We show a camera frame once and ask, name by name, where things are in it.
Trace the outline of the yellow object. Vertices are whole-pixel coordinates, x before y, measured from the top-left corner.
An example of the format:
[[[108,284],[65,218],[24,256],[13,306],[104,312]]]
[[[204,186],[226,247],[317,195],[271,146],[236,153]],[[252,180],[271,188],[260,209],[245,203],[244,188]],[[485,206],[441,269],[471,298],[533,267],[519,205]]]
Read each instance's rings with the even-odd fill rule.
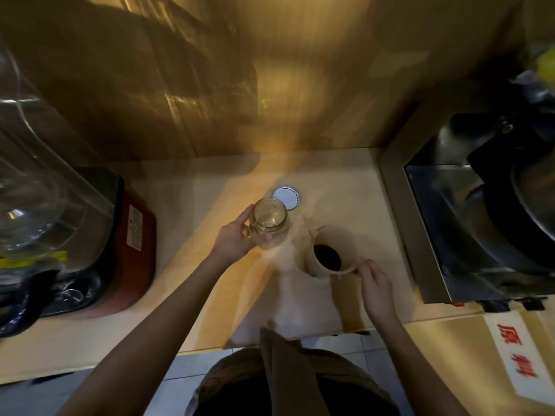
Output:
[[[555,90],[555,46],[538,55],[535,66],[538,79]]]

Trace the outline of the person's left forearm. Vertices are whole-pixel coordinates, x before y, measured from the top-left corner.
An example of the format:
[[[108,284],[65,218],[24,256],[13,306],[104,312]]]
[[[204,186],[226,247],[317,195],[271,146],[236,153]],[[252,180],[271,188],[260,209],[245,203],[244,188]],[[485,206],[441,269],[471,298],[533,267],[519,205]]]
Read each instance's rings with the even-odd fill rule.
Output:
[[[56,416],[142,416],[219,278],[240,258],[213,249],[104,357]]]

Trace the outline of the person's left hand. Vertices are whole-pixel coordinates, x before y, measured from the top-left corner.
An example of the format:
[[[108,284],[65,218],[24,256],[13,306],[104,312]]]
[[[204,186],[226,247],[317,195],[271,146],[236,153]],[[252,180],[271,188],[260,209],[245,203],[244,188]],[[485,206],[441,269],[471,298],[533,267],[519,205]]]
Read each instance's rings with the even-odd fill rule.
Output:
[[[220,264],[229,267],[239,261],[253,248],[270,239],[268,233],[259,233],[253,237],[243,237],[243,227],[234,225],[234,220],[223,226],[215,239],[209,254]]]

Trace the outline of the person's brown apron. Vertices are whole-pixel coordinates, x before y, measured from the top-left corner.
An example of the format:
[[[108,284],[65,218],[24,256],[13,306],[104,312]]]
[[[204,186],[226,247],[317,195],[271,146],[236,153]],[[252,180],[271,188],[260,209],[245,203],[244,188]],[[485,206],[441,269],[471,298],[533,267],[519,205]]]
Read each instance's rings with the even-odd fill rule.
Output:
[[[184,416],[400,416],[362,368],[328,350],[305,348],[268,328],[260,344],[219,360]]]

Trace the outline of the round metal counter cap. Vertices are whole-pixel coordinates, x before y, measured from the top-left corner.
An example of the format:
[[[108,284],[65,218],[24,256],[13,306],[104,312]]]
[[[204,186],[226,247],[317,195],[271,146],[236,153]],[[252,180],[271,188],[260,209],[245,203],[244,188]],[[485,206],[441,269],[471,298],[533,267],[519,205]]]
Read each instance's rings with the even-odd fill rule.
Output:
[[[301,201],[301,195],[292,186],[282,185],[274,189],[272,198],[284,204],[288,211],[297,208]]]

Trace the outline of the white sign with red print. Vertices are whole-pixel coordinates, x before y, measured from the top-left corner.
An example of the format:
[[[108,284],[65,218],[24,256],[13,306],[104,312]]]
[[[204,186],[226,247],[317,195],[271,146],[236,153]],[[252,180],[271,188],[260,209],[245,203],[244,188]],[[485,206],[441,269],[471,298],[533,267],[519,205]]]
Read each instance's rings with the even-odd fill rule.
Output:
[[[555,383],[517,311],[483,316],[516,394],[555,407]]]

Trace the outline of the person's right hand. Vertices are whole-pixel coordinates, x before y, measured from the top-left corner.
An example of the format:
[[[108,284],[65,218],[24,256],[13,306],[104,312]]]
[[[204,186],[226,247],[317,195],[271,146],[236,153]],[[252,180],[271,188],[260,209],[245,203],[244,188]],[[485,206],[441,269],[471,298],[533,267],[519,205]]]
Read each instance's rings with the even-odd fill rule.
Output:
[[[392,282],[385,272],[382,287],[362,286],[361,289],[365,311],[377,329],[401,325],[394,303]]]

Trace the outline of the red and black blender base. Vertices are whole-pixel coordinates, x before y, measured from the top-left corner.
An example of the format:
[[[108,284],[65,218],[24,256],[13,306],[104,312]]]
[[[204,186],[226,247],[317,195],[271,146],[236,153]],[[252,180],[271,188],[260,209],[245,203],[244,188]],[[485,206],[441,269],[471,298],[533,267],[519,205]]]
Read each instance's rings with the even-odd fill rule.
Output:
[[[0,338],[13,337],[41,318],[104,317],[134,305],[156,269],[156,217],[123,178],[104,167],[78,172],[114,203],[112,229],[93,265],[66,272],[60,262],[13,264],[0,256]]]

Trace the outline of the clear plastic blender jar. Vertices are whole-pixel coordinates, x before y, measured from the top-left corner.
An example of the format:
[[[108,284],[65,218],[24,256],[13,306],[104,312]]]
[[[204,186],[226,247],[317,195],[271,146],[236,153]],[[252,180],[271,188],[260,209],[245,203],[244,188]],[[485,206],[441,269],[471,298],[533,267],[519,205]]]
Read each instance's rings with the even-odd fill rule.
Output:
[[[114,203],[78,165],[90,149],[24,76],[0,44],[0,256],[8,262],[60,262],[66,272],[99,258]]]

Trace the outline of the clear glass jar mug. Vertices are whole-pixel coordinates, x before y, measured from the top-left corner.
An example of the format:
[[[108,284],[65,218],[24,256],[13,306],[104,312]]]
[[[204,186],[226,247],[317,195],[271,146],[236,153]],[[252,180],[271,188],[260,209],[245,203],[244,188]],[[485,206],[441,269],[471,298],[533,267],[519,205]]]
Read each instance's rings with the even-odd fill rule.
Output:
[[[261,248],[270,250],[287,239],[289,228],[286,206],[274,197],[265,197],[254,204],[242,234],[243,237],[253,237],[259,233],[268,233],[270,239],[261,244]]]

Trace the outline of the stainless steel counter appliance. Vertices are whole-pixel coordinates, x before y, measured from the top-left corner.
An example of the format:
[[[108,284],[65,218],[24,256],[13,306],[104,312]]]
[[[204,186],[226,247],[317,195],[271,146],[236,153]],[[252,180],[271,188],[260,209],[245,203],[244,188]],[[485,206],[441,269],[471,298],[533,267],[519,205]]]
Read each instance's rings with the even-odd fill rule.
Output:
[[[480,304],[506,312],[511,300],[528,310],[555,295],[555,267],[543,267],[493,225],[483,182],[467,157],[505,121],[525,115],[440,111],[422,106],[379,158],[414,279],[426,303]]]

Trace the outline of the beige pitcher with dark liquid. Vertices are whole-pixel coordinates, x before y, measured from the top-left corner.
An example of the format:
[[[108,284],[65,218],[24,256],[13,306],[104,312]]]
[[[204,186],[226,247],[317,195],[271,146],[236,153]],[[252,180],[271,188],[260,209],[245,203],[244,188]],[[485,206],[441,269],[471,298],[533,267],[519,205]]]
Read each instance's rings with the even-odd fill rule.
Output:
[[[325,224],[308,231],[309,244],[305,249],[305,272],[314,279],[358,274],[357,258],[360,245],[355,235],[337,225]]]

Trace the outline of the black round pan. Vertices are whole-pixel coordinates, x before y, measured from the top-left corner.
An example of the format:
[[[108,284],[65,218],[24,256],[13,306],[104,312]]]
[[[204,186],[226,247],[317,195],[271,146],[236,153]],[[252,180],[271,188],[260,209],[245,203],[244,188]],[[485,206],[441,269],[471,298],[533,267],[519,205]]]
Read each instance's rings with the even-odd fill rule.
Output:
[[[467,160],[495,228],[538,265],[555,267],[555,132],[505,121]]]

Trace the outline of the person's right forearm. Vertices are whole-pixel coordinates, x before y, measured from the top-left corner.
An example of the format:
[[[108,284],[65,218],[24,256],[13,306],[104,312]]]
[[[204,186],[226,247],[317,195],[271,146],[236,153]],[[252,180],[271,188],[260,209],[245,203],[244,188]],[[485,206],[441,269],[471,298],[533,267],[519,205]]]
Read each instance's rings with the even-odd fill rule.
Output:
[[[395,314],[370,314],[389,352],[415,416],[470,416]]]

